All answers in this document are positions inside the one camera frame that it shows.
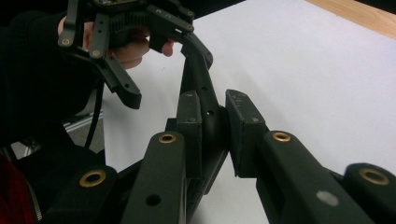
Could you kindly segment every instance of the wooden surface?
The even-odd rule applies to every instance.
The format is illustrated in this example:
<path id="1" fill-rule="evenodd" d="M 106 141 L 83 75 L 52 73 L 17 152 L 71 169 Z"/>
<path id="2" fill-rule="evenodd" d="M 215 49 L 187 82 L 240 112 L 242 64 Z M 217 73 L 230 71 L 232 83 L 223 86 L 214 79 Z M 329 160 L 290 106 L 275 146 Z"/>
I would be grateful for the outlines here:
<path id="1" fill-rule="evenodd" d="M 396 15 L 353 0 L 307 0 L 347 20 L 396 39 Z"/>

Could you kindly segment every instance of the human hand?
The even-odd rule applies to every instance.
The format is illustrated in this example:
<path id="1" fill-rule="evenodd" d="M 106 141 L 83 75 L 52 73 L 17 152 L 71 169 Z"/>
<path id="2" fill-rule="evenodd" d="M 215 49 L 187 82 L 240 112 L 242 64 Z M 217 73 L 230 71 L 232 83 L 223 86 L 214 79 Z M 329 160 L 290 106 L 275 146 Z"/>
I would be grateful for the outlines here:
<path id="1" fill-rule="evenodd" d="M 61 19 L 58 26 L 58 35 L 61 34 L 64 29 L 65 17 Z M 94 22 L 84 23 L 84 36 L 82 47 L 84 49 L 89 49 L 92 42 Z M 143 55 L 149 52 L 149 41 L 147 37 L 149 36 L 149 30 L 146 28 L 136 28 L 131 31 L 129 37 L 130 41 L 119 48 L 109 49 L 107 54 L 116 54 L 120 63 L 125 69 L 133 68 L 138 66 L 142 60 Z M 170 57 L 173 54 L 173 45 L 175 41 L 169 39 L 162 48 L 163 55 Z"/>

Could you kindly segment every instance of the finger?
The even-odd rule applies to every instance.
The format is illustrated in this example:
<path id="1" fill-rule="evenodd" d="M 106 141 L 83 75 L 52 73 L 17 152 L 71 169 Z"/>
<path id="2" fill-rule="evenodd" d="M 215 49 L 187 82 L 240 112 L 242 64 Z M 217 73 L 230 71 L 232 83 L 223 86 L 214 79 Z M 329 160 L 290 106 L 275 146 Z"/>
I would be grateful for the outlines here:
<path id="1" fill-rule="evenodd" d="M 140 27 L 136 27 L 134 29 L 131 30 L 131 35 L 142 35 L 144 37 L 147 37 L 150 35 L 150 31 L 148 27 L 145 26 L 140 26 Z"/>
<path id="2" fill-rule="evenodd" d="M 63 17 L 58 24 L 58 35 L 60 35 L 64 31 L 64 21 L 66 20 L 66 17 Z"/>
<path id="3" fill-rule="evenodd" d="M 170 57 L 173 55 L 174 43 L 175 43 L 175 40 L 168 39 L 168 41 L 163 45 L 163 48 L 162 48 L 163 55 L 165 55 L 167 57 Z"/>
<path id="4" fill-rule="evenodd" d="M 114 52 L 117 55 L 120 63 L 125 68 L 132 68 L 141 63 L 144 54 L 149 52 L 149 42 L 146 38 L 135 40 L 127 45 L 113 49 L 110 53 Z"/>
<path id="5" fill-rule="evenodd" d="M 122 67 L 124 69 L 134 68 L 134 67 L 138 66 L 139 64 L 141 64 L 142 61 L 143 61 L 143 58 L 139 58 L 139 59 L 129 61 L 129 62 L 124 62 L 124 63 L 122 63 Z"/>
<path id="6" fill-rule="evenodd" d="M 84 22 L 84 35 L 82 39 L 82 47 L 84 49 L 89 49 L 91 47 L 93 27 L 94 23 L 92 21 Z"/>

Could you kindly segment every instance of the screw hole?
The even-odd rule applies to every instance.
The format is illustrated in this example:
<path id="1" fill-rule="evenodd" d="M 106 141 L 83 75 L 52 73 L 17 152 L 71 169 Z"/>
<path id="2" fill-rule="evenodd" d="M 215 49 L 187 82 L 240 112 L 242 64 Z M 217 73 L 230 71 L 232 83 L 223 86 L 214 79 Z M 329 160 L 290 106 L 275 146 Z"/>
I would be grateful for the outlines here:
<path id="1" fill-rule="evenodd" d="M 158 194 L 151 194 L 146 199 L 146 204 L 149 206 L 156 206 L 161 203 L 161 196 Z"/>
<path id="2" fill-rule="evenodd" d="M 160 137 L 160 142 L 164 144 L 173 143 L 176 141 L 176 137 L 172 134 L 164 134 Z"/>
<path id="3" fill-rule="evenodd" d="M 87 177 L 87 182 L 95 182 L 98 181 L 100 179 L 100 175 L 99 174 L 93 174 Z"/>

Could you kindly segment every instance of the black plastic part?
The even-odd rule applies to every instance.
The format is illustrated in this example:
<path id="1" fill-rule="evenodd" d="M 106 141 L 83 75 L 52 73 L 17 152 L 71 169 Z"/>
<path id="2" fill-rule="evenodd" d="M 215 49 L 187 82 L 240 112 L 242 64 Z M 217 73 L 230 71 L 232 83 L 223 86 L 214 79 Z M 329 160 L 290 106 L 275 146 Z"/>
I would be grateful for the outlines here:
<path id="1" fill-rule="evenodd" d="M 163 44 L 168 39 L 183 43 L 184 36 L 194 31 L 191 23 L 183 21 L 162 8 L 149 5 L 147 13 L 148 27 L 152 31 L 149 46 L 158 52 L 161 52 Z"/>
<path id="2" fill-rule="evenodd" d="M 115 91 L 126 106 L 138 109 L 142 94 L 125 69 L 120 66 L 120 62 L 114 54 L 105 58 L 105 67 L 98 66 L 97 68 L 104 77 L 110 91 Z"/>
<path id="3" fill-rule="evenodd" d="M 181 53 L 186 57 L 189 57 L 190 53 L 201 54 L 205 58 L 207 69 L 210 69 L 213 63 L 213 55 L 201 40 L 194 33 L 189 33 L 184 36 L 183 41 Z"/>
<path id="4" fill-rule="evenodd" d="M 169 118 L 166 120 L 165 131 L 166 132 L 176 132 L 177 131 L 176 118 Z"/>
<path id="5" fill-rule="evenodd" d="M 91 171 L 103 171 L 104 180 L 92 187 L 82 187 L 81 178 Z M 117 181 L 117 172 L 108 166 L 93 166 L 82 171 L 64 186 L 48 212 L 43 216 L 42 224 L 107 224 L 111 222 L 114 207 L 119 198 L 115 196 L 113 187 Z"/>
<path id="6" fill-rule="evenodd" d="M 77 46 L 82 45 L 84 26 L 81 12 L 85 4 L 86 1 L 83 0 L 69 0 L 64 30 L 58 39 L 58 45 L 65 51 L 73 51 Z"/>
<path id="7" fill-rule="evenodd" d="M 195 91 L 187 91 L 178 98 L 177 132 L 186 140 L 186 177 L 202 176 L 202 117 L 200 99 Z"/>
<path id="8" fill-rule="evenodd" d="M 185 142 L 180 133 L 152 136 L 122 224 L 185 223 Z"/>
<path id="9" fill-rule="evenodd" d="M 282 133 L 278 140 L 275 133 Z M 282 141 L 283 134 L 290 140 Z M 257 189 L 272 224 L 374 223 L 290 133 L 267 133 L 255 164 Z"/>
<path id="10" fill-rule="evenodd" d="M 122 0 L 122 1 L 102 1 L 92 0 L 93 6 L 97 7 L 97 10 L 105 11 L 107 13 L 117 13 L 127 10 L 134 10 L 141 7 L 142 2 L 140 0 Z"/>
<path id="11" fill-rule="evenodd" d="M 131 166 L 119 172 L 119 179 L 117 181 L 116 186 L 114 187 L 114 191 L 119 192 L 122 195 L 121 203 L 123 203 L 123 208 L 128 202 L 129 196 L 131 194 L 131 190 L 133 188 L 134 182 L 136 181 L 136 177 L 139 172 L 141 164 L 142 164 L 142 160 L 132 164 Z"/>
<path id="12" fill-rule="evenodd" d="M 93 28 L 90 46 L 90 58 L 102 62 L 107 57 L 108 41 L 110 39 L 110 17 L 98 13 Z"/>
<path id="13" fill-rule="evenodd" d="M 376 223 L 396 223 L 395 175 L 369 163 L 351 164 L 342 185 Z"/>
<path id="14" fill-rule="evenodd" d="M 254 161 L 256 143 L 268 132 L 265 120 L 250 98 L 241 91 L 226 91 L 231 125 L 231 158 L 235 175 L 257 177 Z"/>
<path id="15" fill-rule="evenodd" d="M 202 197 L 207 194 L 228 155 L 227 112 L 219 106 L 208 72 L 205 56 L 186 48 L 186 62 L 180 92 L 195 91 L 202 116 L 202 178 L 192 179 L 187 191 L 187 222 L 190 222 Z"/>
<path id="16" fill-rule="evenodd" d="M 180 0 L 183 7 L 187 7 L 195 13 L 195 19 L 240 2 L 243 2 L 243 0 Z"/>

